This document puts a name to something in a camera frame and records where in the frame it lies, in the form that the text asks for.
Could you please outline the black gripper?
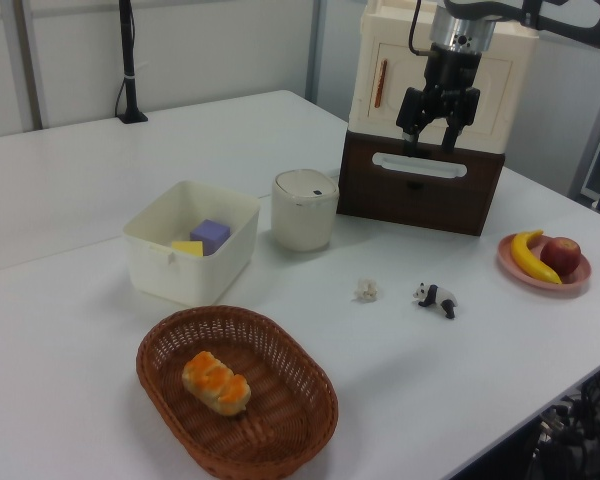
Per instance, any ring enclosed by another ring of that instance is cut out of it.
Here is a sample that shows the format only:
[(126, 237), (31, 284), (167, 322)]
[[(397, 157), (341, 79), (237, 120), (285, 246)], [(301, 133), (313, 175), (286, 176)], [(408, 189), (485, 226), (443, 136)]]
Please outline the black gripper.
[(405, 155), (416, 153), (421, 121), (428, 125), (437, 119), (446, 120), (441, 146), (444, 152), (452, 153), (463, 129), (475, 119), (480, 91), (473, 84), (481, 55), (448, 50), (435, 43), (431, 52), (424, 71), (424, 93), (409, 87), (396, 118)]

